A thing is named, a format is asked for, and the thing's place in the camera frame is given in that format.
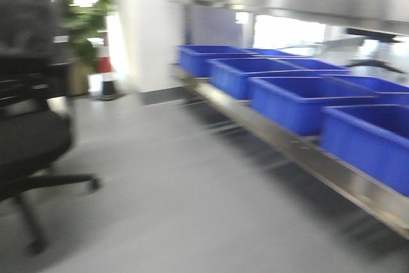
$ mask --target metal shelf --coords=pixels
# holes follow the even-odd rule
[[[195,79],[178,66],[173,67],[173,75],[185,89],[203,98],[340,195],[409,239],[409,198],[323,152],[308,139],[288,132],[253,111],[246,102],[235,100],[206,80]]]
[[[172,0],[409,35],[409,0]]]

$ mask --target bright window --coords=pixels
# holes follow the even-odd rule
[[[258,15],[254,33],[254,48],[281,48],[299,44],[322,43],[324,34],[324,24]]]

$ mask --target chair caster wheel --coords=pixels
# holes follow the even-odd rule
[[[90,182],[91,192],[97,191],[101,189],[101,187],[102,187],[102,182],[99,178],[92,179],[92,181]]]
[[[27,247],[27,253],[32,256],[36,256],[44,252],[46,247],[46,241],[38,239]]]

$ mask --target white wall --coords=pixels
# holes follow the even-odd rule
[[[128,76],[140,92],[172,88],[169,64],[182,43],[182,7],[168,0],[119,0]]]
[[[210,6],[191,6],[188,14],[193,45],[241,47],[243,26],[236,24],[236,12]]]

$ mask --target chair seat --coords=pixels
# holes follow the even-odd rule
[[[0,186],[46,168],[71,143],[70,127],[52,111],[0,121]]]

